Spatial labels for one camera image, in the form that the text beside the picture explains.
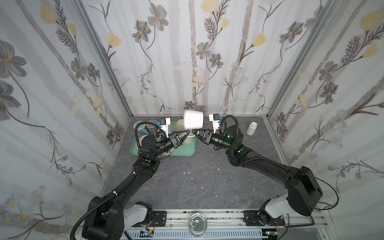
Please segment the white mug with red inside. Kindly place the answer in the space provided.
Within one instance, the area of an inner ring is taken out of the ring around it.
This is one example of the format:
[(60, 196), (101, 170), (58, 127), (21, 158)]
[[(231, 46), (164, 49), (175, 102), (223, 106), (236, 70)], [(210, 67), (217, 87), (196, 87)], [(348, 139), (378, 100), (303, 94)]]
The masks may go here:
[(185, 129), (201, 129), (204, 124), (204, 113), (194, 110), (185, 110), (183, 120)]

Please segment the white cream mug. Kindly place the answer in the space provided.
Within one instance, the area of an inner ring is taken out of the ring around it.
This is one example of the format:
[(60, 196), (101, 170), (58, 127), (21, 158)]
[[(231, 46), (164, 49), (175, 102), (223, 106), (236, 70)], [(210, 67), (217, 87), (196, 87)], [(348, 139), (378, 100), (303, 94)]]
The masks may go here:
[(184, 140), (183, 144), (190, 144), (195, 140), (194, 134), (189, 134), (187, 138)]

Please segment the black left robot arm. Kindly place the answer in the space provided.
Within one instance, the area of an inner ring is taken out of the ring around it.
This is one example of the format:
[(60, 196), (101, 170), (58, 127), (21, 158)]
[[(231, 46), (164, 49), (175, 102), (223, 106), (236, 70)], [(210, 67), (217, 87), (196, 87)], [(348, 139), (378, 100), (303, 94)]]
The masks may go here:
[(138, 147), (138, 157), (130, 173), (115, 189), (104, 197), (94, 197), (88, 206), (88, 211), (75, 223), (70, 239), (76, 239), (77, 229), (82, 226), (82, 237), (87, 240), (119, 240), (126, 227), (124, 224), (124, 210), (127, 202), (148, 181), (160, 166), (159, 156), (180, 147), (188, 135), (189, 130), (168, 133), (166, 119), (161, 124), (153, 126), (164, 137), (157, 142), (154, 136), (139, 139), (135, 133)]

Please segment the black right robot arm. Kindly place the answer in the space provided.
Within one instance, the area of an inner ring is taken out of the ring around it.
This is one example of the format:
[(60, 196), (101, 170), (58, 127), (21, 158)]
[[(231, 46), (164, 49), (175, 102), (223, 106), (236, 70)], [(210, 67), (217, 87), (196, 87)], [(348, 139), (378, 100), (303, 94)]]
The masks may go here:
[(312, 170), (288, 166), (273, 161), (243, 142), (244, 134), (236, 117), (227, 115), (214, 118), (212, 129), (193, 128), (192, 133), (205, 145), (213, 145), (217, 150), (225, 150), (227, 159), (233, 167), (255, 170), (282, 185), (287, 194), (266, 200), (258, 210), (256, 221), (262, 226), (282, 216), (296, 213), (310, 217), (323, 197), (320, 186), (322, 179)]

